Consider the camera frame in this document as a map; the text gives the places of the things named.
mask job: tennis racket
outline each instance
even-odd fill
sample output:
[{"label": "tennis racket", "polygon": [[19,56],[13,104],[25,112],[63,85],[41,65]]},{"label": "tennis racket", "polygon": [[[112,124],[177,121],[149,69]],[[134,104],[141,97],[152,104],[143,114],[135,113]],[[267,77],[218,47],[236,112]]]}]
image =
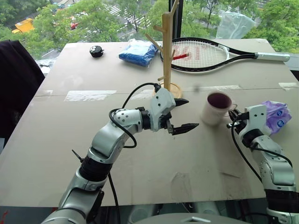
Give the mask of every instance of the tennis racket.
[{"label": "tennis racket", "polygon": [[[172,50],[175,50],[174,59],[176,57],[179,57],[179,59],[176,58],[176,60],[173,60],[171,67],[173,69],[191,72],[208,71],[230,62],[247,58],[281,62],[287,62],[290,59],[290,55],[288,54],[251,53],[236,50],[214,41],[194,37],[173,39]],[[238,56],[230,58],[229,53]]]}]

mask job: window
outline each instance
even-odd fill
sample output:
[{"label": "window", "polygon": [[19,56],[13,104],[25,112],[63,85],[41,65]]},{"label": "window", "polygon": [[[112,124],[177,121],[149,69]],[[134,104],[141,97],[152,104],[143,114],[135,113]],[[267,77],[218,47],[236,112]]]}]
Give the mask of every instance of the window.
[{"label": "window", "polygon": [[181,36],[264,38],[299,53],[298,0],[184,0]]},{"label": "window", "polygon": [[[0,0],[0,41],[20,40],[35,59],[57,56],[69,42],[146,40],[145,33],[159,41],[152,26],[161,26],[168,6],[169,0]],[[265,38],[276,51],[298,53],[298,8],[298,0],[184,0],[181,36]],[[234,22],[232,13],[240,13]],[[240,27],[249,32],[237,36]]]}]

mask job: plastic bag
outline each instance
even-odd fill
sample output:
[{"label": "plastic bag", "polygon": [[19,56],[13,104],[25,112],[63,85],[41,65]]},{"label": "plastic bag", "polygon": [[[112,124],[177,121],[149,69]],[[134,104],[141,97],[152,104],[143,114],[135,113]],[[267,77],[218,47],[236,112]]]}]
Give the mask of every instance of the plastic bag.
[{"label": "plastic bag", "polygon": [[271,130],[271,134],[279,132],[292,118],[287,104],[274,101],[265,101],[262,104],[267,107],[266,125]]},{"label": "plastic bag", "polygon": [[119,58],[127,62],[146,67],[155,56],[158,49],[149,41],[129,40],[129,45],[120,54]]},{"label": "plastic bag", "polygon": [[217,29],[217,39],[241,39],[256,25],[249,17],[240,13],[225,12]]}]

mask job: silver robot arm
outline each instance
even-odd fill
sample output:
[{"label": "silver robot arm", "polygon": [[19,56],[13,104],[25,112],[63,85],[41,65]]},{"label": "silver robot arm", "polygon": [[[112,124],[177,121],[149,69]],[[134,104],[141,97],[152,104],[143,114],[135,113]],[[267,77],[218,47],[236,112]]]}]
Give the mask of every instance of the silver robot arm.
[{"label": "silver robot arm", "polygon": [[81,159],[81,166],[61,198],[58,210],[50,214],[42,224],[86,224],[93,221],[102,202],[102,188],[110,169],[129,138],[117,124],[131,135],[143,129],[156,132],[161,128],[168,129],[172,135],[186,133],[198,124],[174,128],[169,121],[170,111],[185,103],[188,101],[174,99],[170,92],[158,87],[149,110],[143,107],[113,110],[113,120],[94,136],[87,156]]},{"label": "silver robot arm", "polygon": [[266,114],[266,106],[256,105],[245,108],[243,114],[234,110],[229,115],[232,120],[237,119],[235,131],[244,146],[252,149],[253,158],[259,166],[271,223],[299,224],[299,197],[291,164],[280,156],[254,150],[265,149],[284,156],[281,146],[262,133]]}]

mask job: black cloth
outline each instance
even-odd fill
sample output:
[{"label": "black cloth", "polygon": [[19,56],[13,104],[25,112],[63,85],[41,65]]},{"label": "black cloth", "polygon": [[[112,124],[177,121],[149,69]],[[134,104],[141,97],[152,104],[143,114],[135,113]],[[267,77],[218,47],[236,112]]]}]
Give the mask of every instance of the black cloth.
[{"label": "black cloth", "polygon": [[5,142],[44,75],[19,41],[0,42],[0,138]]}]

